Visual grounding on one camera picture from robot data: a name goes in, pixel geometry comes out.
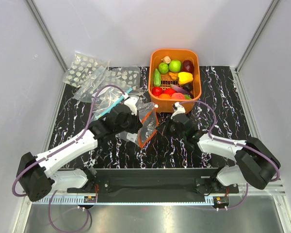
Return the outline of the orange ginger piece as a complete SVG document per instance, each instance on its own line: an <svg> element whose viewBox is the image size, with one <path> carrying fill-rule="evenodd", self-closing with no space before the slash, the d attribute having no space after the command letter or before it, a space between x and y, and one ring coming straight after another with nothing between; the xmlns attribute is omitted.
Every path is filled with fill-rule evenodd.
<svg viewBox="0 0 291 233"><path fill-rule="evenodd" d="M174 81L178 80L178 73L168 72L170 78Z"/></svg>

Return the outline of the yellow bell pepper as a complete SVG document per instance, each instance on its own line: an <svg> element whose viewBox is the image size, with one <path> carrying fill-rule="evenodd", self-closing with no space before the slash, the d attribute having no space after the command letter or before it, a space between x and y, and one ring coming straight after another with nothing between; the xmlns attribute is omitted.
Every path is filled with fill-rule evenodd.
<svg viewBox="0 0 291 233"><path fill-rule="evenodd" d="M178 74L178 84L185 85L187 83L191 83L194 80L193 74L189 72L180 72Z"/></svg>

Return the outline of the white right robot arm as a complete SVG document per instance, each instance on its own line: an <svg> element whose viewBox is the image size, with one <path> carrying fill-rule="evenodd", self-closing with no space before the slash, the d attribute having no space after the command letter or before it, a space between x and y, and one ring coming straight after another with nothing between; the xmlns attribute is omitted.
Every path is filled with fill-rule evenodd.
<svg viewBox="0 0 291 233"><path fill-rule="evenodd" d="M257 138L241 141L217 137L198 129L185 114L173 115L156 129L163 136L183 140L184 145L193 151L219 155L236 163L217 169L210 181L215 192L241 183L263 190L269 182L279 179L280 162Z"/></svg>

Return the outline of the dark red apple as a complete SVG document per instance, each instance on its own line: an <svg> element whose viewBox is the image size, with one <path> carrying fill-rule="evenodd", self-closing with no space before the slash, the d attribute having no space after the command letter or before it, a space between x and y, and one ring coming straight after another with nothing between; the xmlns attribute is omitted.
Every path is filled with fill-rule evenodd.
<svg viewBox="0 0 291 233"><path fill-rule="evenodd" d="M188 72L193 74L194 72L194 64L190 60L185 60L182 63L182 72Z"/></svg>

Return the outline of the orange zipper clear bag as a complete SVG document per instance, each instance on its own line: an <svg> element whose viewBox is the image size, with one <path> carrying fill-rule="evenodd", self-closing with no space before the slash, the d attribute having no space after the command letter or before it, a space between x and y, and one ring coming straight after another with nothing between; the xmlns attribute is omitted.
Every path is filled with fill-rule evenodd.
<svg viewBox="0 0 291 233"><path fill-rule="evenodd" d="M152 102L137 104L142 127L139 129L138 133L127 133L126 136L124 136L124 139L143 148L157 132L156 128L159 124L157 108L158 105Z"/></svg>

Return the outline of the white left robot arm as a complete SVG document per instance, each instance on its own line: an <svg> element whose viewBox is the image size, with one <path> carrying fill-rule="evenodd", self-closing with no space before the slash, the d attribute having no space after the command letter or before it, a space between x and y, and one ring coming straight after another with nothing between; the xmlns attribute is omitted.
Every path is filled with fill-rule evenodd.
<svg viewBox="0 0 291 233"><path fill-rule="evenodd" d="M62 170L62 167L84 153L95 150L115 135L122 132L138 133L141 127L136 104L130 100L118 104L100 119L92 121L88 128L57 147L36 156L30 152L24 154L16 181L32 202L41 200L55 190L90 192L95 187L94 169L79 167Z"/></svg>

